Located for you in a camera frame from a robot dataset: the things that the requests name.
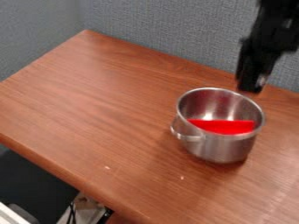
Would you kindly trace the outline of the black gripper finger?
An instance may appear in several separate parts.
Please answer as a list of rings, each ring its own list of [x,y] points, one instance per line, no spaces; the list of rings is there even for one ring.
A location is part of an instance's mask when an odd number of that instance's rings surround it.
[[[236,81],[237,90],[258,94],[266,84],[280,52],[268,52],[254,49],[244,43],[237,58]]]

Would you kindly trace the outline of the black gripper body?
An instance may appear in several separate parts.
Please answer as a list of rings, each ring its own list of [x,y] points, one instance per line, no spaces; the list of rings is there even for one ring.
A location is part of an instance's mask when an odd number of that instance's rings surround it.
[[[240,55],[293,53],[299,49],[299,0],[256,0],[257,14]]]

